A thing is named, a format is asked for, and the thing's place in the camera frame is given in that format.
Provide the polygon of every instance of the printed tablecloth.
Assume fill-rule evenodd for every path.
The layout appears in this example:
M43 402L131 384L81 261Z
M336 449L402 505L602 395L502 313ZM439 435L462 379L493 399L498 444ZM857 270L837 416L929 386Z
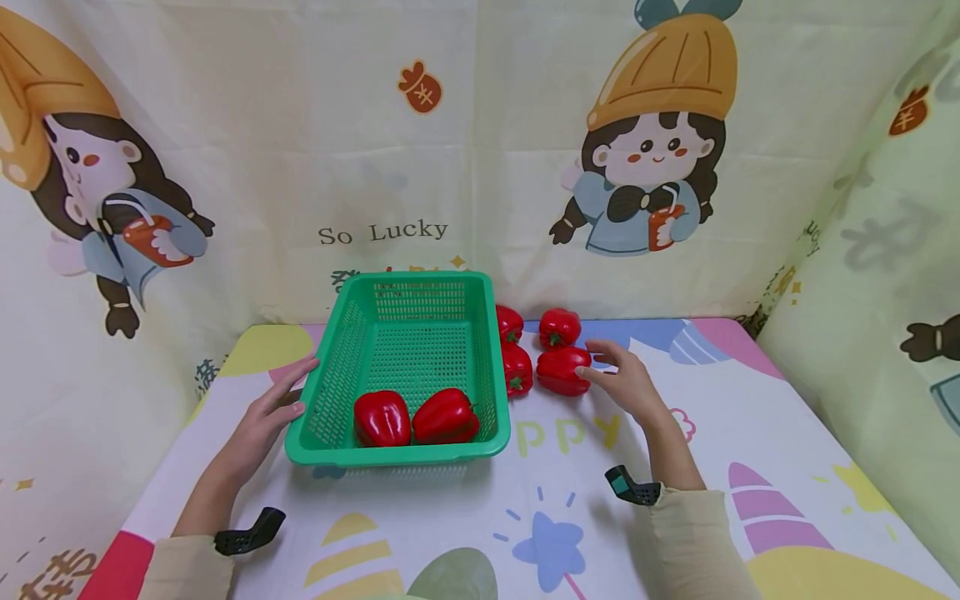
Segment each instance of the printed tablecloth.
M247 405L314 352L323 330L259 325L240 338L83 599L136 597L154 543ZM581 343L588 337L647 364L708 485L729 493L733 541L765 597L960 598L736 322L586 322ZM534 360L535 338L520 341ZM264 506L287 520L273 543L238 559L233 598L664 597L645 510L616 499L604 478L625 464L649 479L639 428L596 389L570 399L535 386L512 402L511 419L501 454L452 466L303 468L278 444L233 523L250 527Z

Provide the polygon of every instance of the cartoon backdrop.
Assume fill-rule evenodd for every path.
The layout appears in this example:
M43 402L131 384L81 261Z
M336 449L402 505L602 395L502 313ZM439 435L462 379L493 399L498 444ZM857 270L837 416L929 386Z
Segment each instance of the cartoon backdrop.
M755 313L942 4L0 0L0 586L101 552L240 333L356 273Z
M779 304L759 337L955 579L958 39L954 7L895 80L775 277L764 310Z

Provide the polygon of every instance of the cartoon hand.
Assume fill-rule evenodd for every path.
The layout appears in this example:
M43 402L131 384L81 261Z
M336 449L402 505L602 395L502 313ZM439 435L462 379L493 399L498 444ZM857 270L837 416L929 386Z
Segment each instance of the cartoon hand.
M670 243L670 228L673 227L673 222L676 220L675 217L669 217L663 222L663 225L657 228L657 243L659 245L666 246Z
M170 239L170 231L166 229L156 229L154 231L154 239L150 241L150 245L156 248L156 251L165 256L167 260L172 262L183 262L189 258L189 256L177 248L174 241Z
M573 164L566 167L562 173L560 173L560 185L565 190L573 191L573 186L577 184L577 180L580 179L580 176L584 174L584 168L580 166L580 158L577 158L573 161Z
M553 236L553 245L557 244L566 244L573 239L574 227L566 221L566 219L561 219L557 223L553 224L553 227L550 228L547 235Z
M213 228L217 226L216 223L210 221L199 212L193 213L193 216L190 217L190 220L193 221L194 225L200 228L200 231L204 233L204 237L213 237Z
M129 305L111 306L107 312L107 333L116 335L117 331L123 331L128 340L133 339L133 334L140 327L140 319L136 316L136 311Z

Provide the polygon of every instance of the pink stripe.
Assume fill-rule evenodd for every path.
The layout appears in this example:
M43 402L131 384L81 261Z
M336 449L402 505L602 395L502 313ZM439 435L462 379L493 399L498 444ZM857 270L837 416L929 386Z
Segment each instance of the pink stripe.
M762 554L767 550L784 546L811 546L832 550L830 542L813 526L801 521L764 521L744 527L747 540L754 552Z
M730 468L727 469L727 477L730 479L731 488L741 488L743 486L771 487L769 481L760 477L759 473L743 463L730 463Z
M773 489L734 491L733 506L736 507L740 520L770 515L804 516L782 493Z

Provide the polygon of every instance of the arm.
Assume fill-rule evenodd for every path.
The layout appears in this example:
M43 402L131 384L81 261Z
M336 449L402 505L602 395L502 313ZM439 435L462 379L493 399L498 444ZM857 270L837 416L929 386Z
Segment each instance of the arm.
M132 340L133 334L140 327L140 318L130 304L130 290L126 285L100 275L97 275L97 289L109 304L107 333L114 335L117 331L123 331L127 339Z
M573 239L573 232L586 225L590 219L598 219L607 208L613 193L613 184L599 173L583 173L573 186L573 198L566 203L563 218L550 228L554 245L566 244Z
M709 492L684 432L654 387L646 366L609 341L588 341L587 349L617 373L580 368L640 427L647 439L650 469L662 482L650 520L670 597L675 600L759 600L746 565L730 537L722 492Z
M223 449L200 476L168 540L156 543L139 600L218 600L227 598L233 561L213 547L213 537L229 528L240 489L270 453L280 432L303 414L290 388L317 366L301 361L282 381L254 400Z

